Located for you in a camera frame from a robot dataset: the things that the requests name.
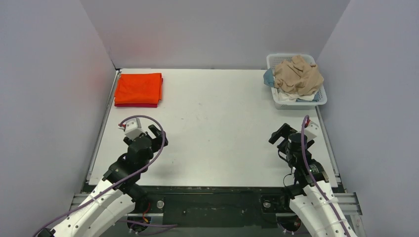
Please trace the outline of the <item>beige t shirt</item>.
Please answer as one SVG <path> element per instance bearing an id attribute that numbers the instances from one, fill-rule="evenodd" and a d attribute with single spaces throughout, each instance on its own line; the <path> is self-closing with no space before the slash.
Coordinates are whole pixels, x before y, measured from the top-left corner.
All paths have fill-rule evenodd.
<path id="1" fill-rule="evenodd" d="M 295 55 L 275 66 L 273 76 L 275 88 L 299 96 L 315 94 L 324 82 L 318 65 L 307 62 L 302 55 Z"/>

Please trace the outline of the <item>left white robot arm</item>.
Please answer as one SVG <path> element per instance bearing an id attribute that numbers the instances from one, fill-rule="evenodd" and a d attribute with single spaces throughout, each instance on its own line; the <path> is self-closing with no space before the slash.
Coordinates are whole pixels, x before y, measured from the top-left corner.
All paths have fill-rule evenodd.
<path id="1" fill-rule="evenodd" d="M 167 135 L 156 122 L 148 127 L 154 134 L 151 137 L 136 118 L 120 123 L 119 128 L 125 133 L 127 152 L 109 166 L 78 207 L 60 216 L 61 222 L 54 227 L 38 230 L 36 236 L 97 237 L 125 214 L 146 209 L 146 193 L 137 181 L 168 145 Z"/>

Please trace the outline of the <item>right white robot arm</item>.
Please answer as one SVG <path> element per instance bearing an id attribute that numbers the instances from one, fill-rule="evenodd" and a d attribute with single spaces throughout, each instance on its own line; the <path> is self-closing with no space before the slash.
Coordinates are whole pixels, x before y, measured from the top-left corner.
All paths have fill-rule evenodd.
<path id="1" fill-rule="evenodd" d="M 323 166 L 309 152 L 314 144 L 318 125 L 308 121 L 303 131 L 284 123 L 271 134 L 270 144 L 277 146 L 278 156 L 291 169 L 294 183 L 279 198 L 280 207 L 295 213 L 313 237 L 354 237 L 355 231 L 338 203 Z"/>

